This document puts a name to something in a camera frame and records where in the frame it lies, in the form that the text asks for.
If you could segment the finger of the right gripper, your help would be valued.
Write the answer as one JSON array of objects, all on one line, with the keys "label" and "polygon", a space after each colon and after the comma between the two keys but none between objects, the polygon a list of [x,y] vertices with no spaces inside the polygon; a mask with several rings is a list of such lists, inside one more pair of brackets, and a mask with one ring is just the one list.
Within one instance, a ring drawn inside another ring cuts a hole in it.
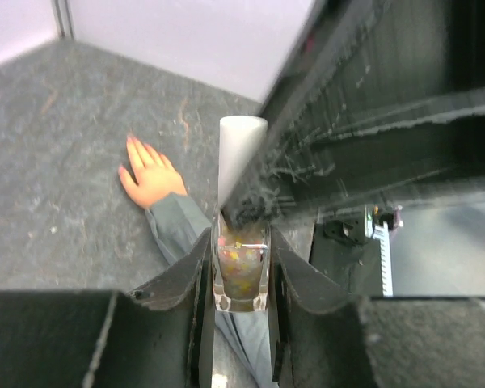
[{"label": "finger of the right gripper", "polygon": [[296,217],[311,200],[305,185],[326,177],[335,164],[316,159],[315,131],[327,135],[330,85],[372,34],[388,10],[386,1],[316,1],[257,116],[268,127],[236,162],[221,214],[232,230]]},{"label": "finger of the right gripper", "polygon": [[485,198],[485,1],[386,1],[330,85],[305,212]]}]

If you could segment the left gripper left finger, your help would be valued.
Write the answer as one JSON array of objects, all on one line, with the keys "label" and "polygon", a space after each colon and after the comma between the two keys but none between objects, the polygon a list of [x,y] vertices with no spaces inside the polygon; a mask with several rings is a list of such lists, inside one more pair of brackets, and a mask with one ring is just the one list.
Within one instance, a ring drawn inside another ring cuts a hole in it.
[{"label": "left gripper left finger", "polygon": [[0,291],[0,387],[210,386],[210,241],[130,294]]}]

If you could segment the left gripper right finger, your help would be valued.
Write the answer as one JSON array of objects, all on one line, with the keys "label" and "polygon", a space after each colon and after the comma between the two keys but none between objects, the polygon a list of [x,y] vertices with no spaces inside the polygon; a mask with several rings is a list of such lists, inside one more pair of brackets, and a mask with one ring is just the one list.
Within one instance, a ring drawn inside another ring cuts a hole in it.
[{"label": "left gripper right finger", "polygon": [[271,235],[272,377],[282,387],[485,387],[485,297],[347,293]]}]

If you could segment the nail polish bottle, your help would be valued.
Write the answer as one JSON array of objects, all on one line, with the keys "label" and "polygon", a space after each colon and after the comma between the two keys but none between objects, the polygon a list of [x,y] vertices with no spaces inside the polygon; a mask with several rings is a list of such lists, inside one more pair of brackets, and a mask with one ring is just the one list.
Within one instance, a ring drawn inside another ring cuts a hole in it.
[{"label": "nail polish bottle", "polygon": [[259,312],[267,308],[270,228],[254,225],[232,231],[222,215],[211,229],[213,297],[226,313]]}]

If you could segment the mannequin hand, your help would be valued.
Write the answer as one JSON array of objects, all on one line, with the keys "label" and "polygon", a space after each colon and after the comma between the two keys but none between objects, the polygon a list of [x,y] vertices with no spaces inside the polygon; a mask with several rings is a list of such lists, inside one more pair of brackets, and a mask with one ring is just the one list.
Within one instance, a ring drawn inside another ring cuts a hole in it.
[{"label": "mannequin hand", "polygon": [[134,136],[127,136],[126,151],[132,173],[120,165],[120,183],[129,198],[148,209],[169,194],[188,194],[181,174],[165,154]]}]

